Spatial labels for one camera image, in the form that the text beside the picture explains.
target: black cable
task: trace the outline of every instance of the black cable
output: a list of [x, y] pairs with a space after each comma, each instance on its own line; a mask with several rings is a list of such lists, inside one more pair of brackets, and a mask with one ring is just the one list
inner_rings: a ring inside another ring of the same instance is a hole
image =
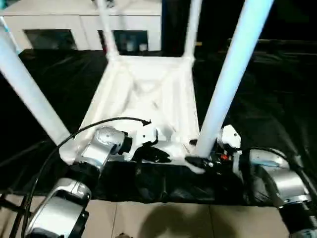
[[[23, 208], [25, 206], [26, 198], [27, 198], [27, 196], [23, 197], [23, 200], [22, 200], [21, 205], [20, 205], [21, 208]], [[15, 220], [14, 220], [14, 223], [13, 223], [9, 238], [15, 238], [16, 237], [16, 234], [18, 232], [18, 229], [19, 229], [20, 222], [21, 222], [21, 219], [23, 217], [23, 214], [24, 214], [24, 212], [18, 212], [16, 214], [16, 217], [15, 217]]]
[[135, 121], [140, 121], [142, 122], [143, 126], [145, 125], [148, 125], [151, 123], [151, 121], [146, 121], [146, 120], [142, 120], [142, 119], [139, 119], [139, 118], [131, 118], [131, 117], [120, 117], [120, 118], [110, 118], [110, 119], [105, 119], [105, 120], [101, 120], [99, 122], [96, 122], [96, 123], [93, 123], [93, 124], [90, 124], [88, 126], [85, 126], [81, 129], [79, 129], [77, 132], [71, 134], [69, 137], [67, 137], [65, 140], [63, 140], [58, 146], [55, 147], [55, 149], [53, 149], [53, 151], [49, 154], [49, 156], [45, 159], [42, 167], [40, 168], [40, 171], [38, 172], [36, 178], [35, 178], [35, 181], [33, 183], [33, 186], [31, 188], [31, 191], [29, 193], [29, 195], [27, 196], [27, 199], [26, 199], [26, 206], [25, 206], [25, 215], [23, 217], [23, 224], [22, 224], [22, 232], [21, 232], [21, 237], [24, 238], [24, 235], [25, 235], [25, 230], [26, 230], [26, 227], [27, 227], [27, 222], [28, 222], [28, 214], [30, 212], [30, 206], [31, 206], [31, 202], [32, 202], [32, 198], [33, 198], [33, 195], [34, 195], [34, 191], [35, 191], [35, 188], [36, 188], [36, 185], [38, 184], [39, 182], [39, 178], [42, 174], [42, 172], [44, 171], [45, 167], [47, 166], [48, 162], [51, 160], [52, 156], [59, 150], [60, 147], [62, 147], [67, 141], [69, 141], [71, 138], [75, 137], [76, 135], [78, 135], [79, 133], [91, 128], [91, 127], [94, 127], [96, 125], [100, 125], [100, 124], [103, 124], [105, 122], [109, 122], [109, 121], [114, 121], [114, 120], [135, 120]]

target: cabinet door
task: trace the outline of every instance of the cabinet door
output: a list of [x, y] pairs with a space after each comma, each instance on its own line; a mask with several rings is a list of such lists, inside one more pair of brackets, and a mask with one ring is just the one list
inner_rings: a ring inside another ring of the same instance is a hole
[[[160, 16], [126, 16], [111, 15], [110, 27], [118, 31], [146, 31], [149, 51], [161, 49], [161, 17]], [[99, 16], [81, 16], [87, 41], [91, 50], [102, 50], [100, 35], [102, 24]]]
[[70, 34], [71, 40], [78, 50], [88, 50], [84, 29], [81, 25], [80, 16], [67, 15], [27, 15], [5, 16], [4, 20], [12, 32], [18, 46], [23, 49], [35, 48], [38, 37], [56, 37], [56, 44], [61, 43], [64, 36]]

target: tiled floor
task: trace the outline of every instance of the tiled floor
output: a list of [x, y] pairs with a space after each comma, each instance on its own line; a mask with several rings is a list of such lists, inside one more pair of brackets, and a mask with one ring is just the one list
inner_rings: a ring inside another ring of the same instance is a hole
[[[34, 209], [43, 198], [36, 197]], [[21, 197], [9, 196], [19, 204]], [[142, 204], [91, 201], [84, 238], [286, 238], [274, 208], [208, 206], [183, 203]], [[15, 213], [0, 211], [0, 238], [8, 238]]]

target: black tablecloth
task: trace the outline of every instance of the black tablecloth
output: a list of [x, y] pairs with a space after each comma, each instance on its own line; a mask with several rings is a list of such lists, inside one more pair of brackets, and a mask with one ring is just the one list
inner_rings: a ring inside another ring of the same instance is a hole
[[[67, 128], [76, 131], [106, 67], [104, 53], [26, 50], [20, 57]], [[200, 125], [224, 57], [212, 54], [197, 59], [193, 67]], [[254, 53], [225, 121], [241, 135], [243, 148], [272, 147], [290, 159], [296, 157], [314, 183], [316, 59]], [[0, 91], [0, 193], [26, 194], [54, 144], [1, 75]], [[56, 158], [35, 194], [47, 194], [66, 169]], [[244, 204], [241, 188], [232, 180], [223, 180], [196, 175], [186, 167], [111, 162], [93, 194], [95, 199], [111, 201]]]

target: black cloth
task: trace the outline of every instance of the black cloth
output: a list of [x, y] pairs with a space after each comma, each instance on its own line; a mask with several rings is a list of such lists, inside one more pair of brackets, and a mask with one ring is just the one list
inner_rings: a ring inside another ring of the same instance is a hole
[[[203, 123], [225, 54], [197, 59], [193, 67], [196, 104]], [[33, 51], [20, 58], [71, 132], [75, 132], [106, 67], [102, 51]], [[317, 129], [314, 74], [317, 56], [254, 53], [225, 124], [242, 137], [242, 147], [281, 150], [300, 156], [316, 183]], [[26, 194], [54, 144], [0, 76], [2, 145], [0, 193]], [[36, 195], [46, 195], [66, 164], [56, 159], [44, 172]], [[93, 192], [95, 199], [140, 202], [244, 204], [232, 178], [196, 175], [186, 167], [111, 162]]]

